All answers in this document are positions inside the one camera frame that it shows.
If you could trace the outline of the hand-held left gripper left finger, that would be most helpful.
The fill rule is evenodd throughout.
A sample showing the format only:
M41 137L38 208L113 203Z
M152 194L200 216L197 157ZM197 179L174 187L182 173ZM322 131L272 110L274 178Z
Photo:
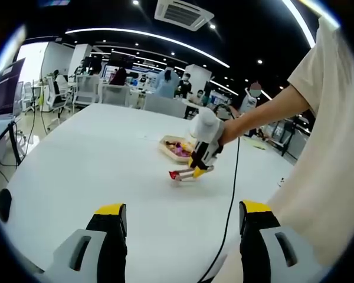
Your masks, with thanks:
M101 207L54 251L45 281L125 282L126 237L126 205Z

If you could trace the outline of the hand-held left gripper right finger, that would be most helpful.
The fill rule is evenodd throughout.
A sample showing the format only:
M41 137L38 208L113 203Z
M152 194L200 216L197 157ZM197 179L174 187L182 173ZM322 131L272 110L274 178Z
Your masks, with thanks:
M240 254L244 282L317 282L323 267L313 248L291 227L280 225L270 207L243 200Z

